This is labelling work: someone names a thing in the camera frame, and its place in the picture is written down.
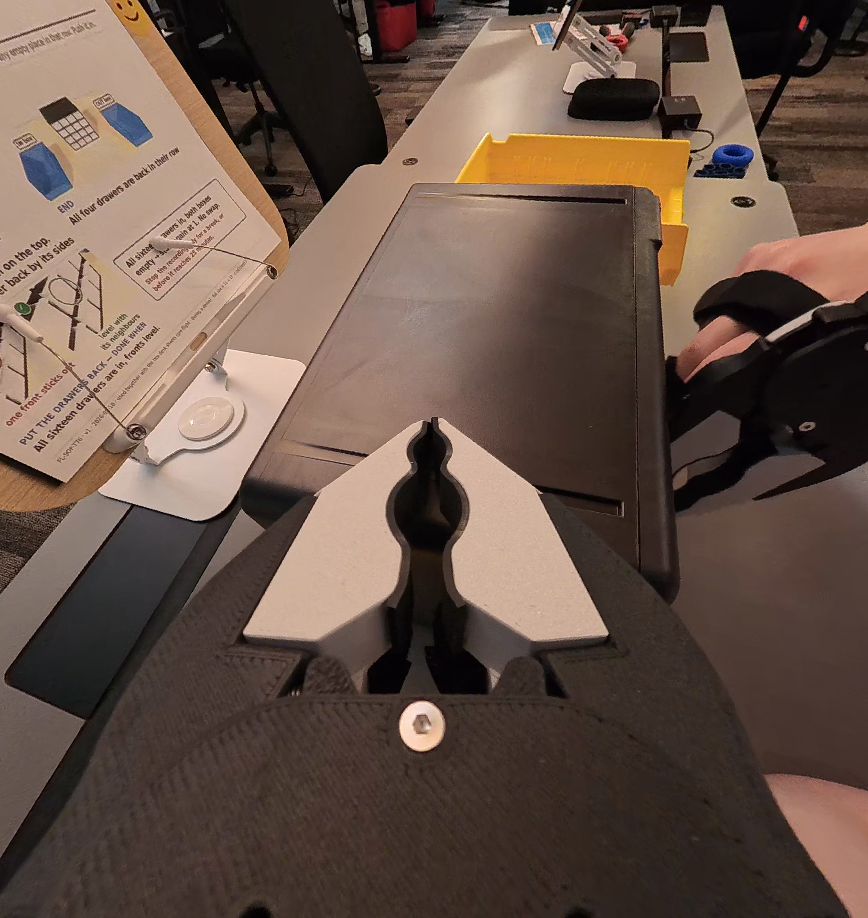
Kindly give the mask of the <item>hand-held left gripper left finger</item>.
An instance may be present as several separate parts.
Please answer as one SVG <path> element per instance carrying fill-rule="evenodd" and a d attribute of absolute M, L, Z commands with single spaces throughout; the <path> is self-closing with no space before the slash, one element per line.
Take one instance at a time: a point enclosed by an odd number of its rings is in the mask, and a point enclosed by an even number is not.
<path fill-rule="evenodd" d="M 411 566 L 431 535 L 434 465 L 423 420 L 318 491 L 243 638 L 334 657 L 371 693 L 425 688 Z"/>

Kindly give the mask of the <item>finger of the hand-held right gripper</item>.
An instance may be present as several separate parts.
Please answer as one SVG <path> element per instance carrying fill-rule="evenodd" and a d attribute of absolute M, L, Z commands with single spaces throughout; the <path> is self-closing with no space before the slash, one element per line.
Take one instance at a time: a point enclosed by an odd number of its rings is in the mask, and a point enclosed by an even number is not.
<path fill-rule="evenodd" d="M 738 429 L 693 429 L 672 437 L 673 507 L 715 511 L 757 499 L 822 469 L 824 462 L 767 435 L 738 437 Z"/>
<path fill-rule="evenodd" d="M 772 347 L 750 344 L 745 350 L 718 358 L 688 381 L 676 372 L 676 357 L 666 359 L 667 421 L 671 445 L 718 411 L 740 421 L 738 442 L 744 448 L 769 442 L 757 419 L 764 380 L 772 371 Z"/>

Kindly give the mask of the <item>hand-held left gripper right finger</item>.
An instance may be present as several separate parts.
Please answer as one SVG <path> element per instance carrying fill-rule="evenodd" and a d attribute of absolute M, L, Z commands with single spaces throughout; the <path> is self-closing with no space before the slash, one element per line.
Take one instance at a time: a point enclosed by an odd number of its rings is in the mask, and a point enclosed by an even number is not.
<path fill-rule="evenodd" d="M 542 494 L 450 422 L 436 427 L 449 443 L 442 470 L 462 499 L 446 580 L 467 609 L 464 647 L 490 687 L 513 658 L 604 642 L 608 628 Z"/>

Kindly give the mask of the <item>black drawer cabinet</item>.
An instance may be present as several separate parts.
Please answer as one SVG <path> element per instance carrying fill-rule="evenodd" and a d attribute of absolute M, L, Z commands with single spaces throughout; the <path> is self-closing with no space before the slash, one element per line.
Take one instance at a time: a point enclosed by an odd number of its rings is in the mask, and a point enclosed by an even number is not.
<path fill-rule="evenodd" d="M 412 186 L 247 473 L 244 511 L 267 526 L 438 416 L 671 601 L 661 244 L 643 187 Z"/>

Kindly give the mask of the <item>yellow plastic bin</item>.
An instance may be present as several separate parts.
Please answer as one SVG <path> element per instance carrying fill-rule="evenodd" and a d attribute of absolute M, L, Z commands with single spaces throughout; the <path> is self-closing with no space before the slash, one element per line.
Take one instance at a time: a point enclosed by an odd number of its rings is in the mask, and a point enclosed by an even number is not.
<path fill-rule="evenodd" d="M 673 285 L 689 234 L 684 185 L 690 157 L 690 143 L 682 140 L 512 133 L 498 142 L 486 134 L 456 182 L 646 188 L 660 201 L 660 282 Z"/>

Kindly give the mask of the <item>person's left forearm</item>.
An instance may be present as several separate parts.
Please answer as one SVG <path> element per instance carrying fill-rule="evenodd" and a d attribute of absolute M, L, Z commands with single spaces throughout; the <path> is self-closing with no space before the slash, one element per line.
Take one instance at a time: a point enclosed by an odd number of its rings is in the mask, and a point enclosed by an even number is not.
<path fill-rule="evenodd" d="M 798 840 L 849 914 L 868 917 L 868 791 L 808 776 L 766 776 Z"/>

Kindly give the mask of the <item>person's right hand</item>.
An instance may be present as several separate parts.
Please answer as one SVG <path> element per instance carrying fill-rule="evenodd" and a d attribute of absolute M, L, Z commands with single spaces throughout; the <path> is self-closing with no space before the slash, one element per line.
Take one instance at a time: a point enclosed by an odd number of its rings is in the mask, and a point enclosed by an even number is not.
<path fill-rule="evenodd" d="M 766 273 L 770 287 L 781 274 L 816 291 L 829 302 L 853 302 L 868 291 L 868 222 L 754 246 L 738 262 L 735 274 Z M 675 371 L 683 381 L 721 357 L 741 352 L 758 330 L 752 319 L 715 317 L 679 353 Z"/>

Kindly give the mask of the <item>white document stand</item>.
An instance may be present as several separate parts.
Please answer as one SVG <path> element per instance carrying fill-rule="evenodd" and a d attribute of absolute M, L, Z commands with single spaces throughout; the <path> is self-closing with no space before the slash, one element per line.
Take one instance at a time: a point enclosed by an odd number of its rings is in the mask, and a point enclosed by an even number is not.
<path fill-rule="evenodd" d="M 567 95 L 584 81 L 630 79 L 637 74 L 637 65 L 624 59 L 629 39 L 622 30 L 593 25 L 582 13 L 582 5 L 580 1 L 566 4 L 553 25 L 553 51 L 567 48 L 576 58 L 564 83 Z"/>
<path fill-rule="evenodd" d="M 227 340 L 271 287 L 262 266 L 211 317 L 105 443 L 134 447 L 99 492 L 193 522 L 230 505 L 304 373 L 300 361 L 240 350 Z"/>

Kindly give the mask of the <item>black power adapter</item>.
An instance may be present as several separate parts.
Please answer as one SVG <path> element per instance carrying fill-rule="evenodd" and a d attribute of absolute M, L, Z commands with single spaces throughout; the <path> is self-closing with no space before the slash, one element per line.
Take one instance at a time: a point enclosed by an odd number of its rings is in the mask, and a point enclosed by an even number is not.
<path fill-rule="evenodd" d="M 664 139 L 671 138 L 674 132 L 695 132 L 702 119 L 701 108 L 691 95 L 662 96 L 657 115 Z"/>

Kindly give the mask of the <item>black zip case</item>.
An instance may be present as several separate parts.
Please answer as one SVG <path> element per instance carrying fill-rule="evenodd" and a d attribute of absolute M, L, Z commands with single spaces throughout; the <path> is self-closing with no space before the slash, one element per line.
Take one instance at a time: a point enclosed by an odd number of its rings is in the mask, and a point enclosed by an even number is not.
<path fill-rule="evenodd" d="M 660 86 L 649 79 L 587 79 L 575 87 L 567 114 L 575 120 L 647 120 L 657 109 L 660 97 Z"/>

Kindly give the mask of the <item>instruction sheet on board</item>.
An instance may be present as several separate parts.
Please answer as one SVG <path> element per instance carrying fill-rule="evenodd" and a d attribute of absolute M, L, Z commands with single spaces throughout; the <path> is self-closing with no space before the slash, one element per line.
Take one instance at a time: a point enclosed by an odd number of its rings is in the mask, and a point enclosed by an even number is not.
<path fill-rule="evenodd" d="M 186 72 L 173 47 L 163 37 L 156 17 L 151 13 L 150 2 L 110 2 L 109 6 L 119 23 L 129 31 L 132 39 L 149 62 L 153 71 L 184 112 L 184 118 L 215 156 L 228 174 L 234 187 L 256 208 L 280 237 L 280 243 L 256 270 L 252 280 L 246 281 L 240 292 L 234 294 L 230 306 L 224 306 L 217 318 L 193 339 L 187 349 L 170 365 L 164 382 L 146 396 L 140 408 L 131 417 L 141 420 L 146 433 L 153 430 L 153 421 L 161 421 L 168 408 L 192 384 L 192 370 L 206 368 L 206 357 L 217 362 L 230 335 L 253 311 L 259 299 L 286 267 L 289 242 L 285 225 L 274 202 L 262 188 L 256 174 L 233 143 L 228 128 L 209 105 L 209 97 L 197 88 Z M 101 488 L 128 460 L 141 459 L 141 442 L 128 441 L 132 451 L 119 444 L 107 442 L 67 483 L 54 483 L 48 476 L 0 454 L 0 511 L 44 511 L 71 504 Z"/>

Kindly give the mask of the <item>black office chair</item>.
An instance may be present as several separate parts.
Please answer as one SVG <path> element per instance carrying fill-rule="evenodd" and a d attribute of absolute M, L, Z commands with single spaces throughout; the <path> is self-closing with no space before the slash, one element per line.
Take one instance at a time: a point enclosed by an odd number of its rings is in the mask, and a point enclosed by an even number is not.
<path fill-rule="evenodd" d="M 774 75 L 777 82 L 756 121 L 757 137 L 771 120 L 793 77 L 819 74 L 868 18 L 868 2 L 723 2 L 728 30 L 743 79 Z"/>
<path fill-rule="evenodd" d="M 327 203 L 351 174 L 388 154 L 384 120 L 346 30 L 329 1 L 222 4 L 287 119 Z"/>

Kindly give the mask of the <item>printed instruction sheet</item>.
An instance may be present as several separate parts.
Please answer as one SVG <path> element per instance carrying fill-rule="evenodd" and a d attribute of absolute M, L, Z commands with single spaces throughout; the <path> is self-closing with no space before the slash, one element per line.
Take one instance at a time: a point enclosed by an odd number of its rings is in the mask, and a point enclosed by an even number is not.
<path fill-rule="evenodd" d="M 108 2 L 0 2 L 0 303 L 125 422 L 280 237 Z M 124 432 L 0 325 L 0 454 L 64 483 Z"/>

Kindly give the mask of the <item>red box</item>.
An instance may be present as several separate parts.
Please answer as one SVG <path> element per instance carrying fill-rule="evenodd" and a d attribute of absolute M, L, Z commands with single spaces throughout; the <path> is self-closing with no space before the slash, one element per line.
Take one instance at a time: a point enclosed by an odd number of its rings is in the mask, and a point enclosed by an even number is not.
<path fill-rule="evenodd" d="M 402 52 L 417 39 L 415 1 L 375 1 L 373 6 L 381 52 Z"/>

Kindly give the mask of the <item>black post mount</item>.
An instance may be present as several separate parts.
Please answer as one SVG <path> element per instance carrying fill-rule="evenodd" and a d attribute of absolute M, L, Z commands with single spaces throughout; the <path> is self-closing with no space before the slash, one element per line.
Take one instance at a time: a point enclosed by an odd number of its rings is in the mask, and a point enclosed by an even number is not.
<path fill-rule="evenodd" d="M 672 42 L 671 32 L 679 19 L 678 6 L 653 6 L 650 10 L 650 24 L 654 29 L 661 31 L 662 76 L 661 95 L 670 97 L 672 92 Z"/>

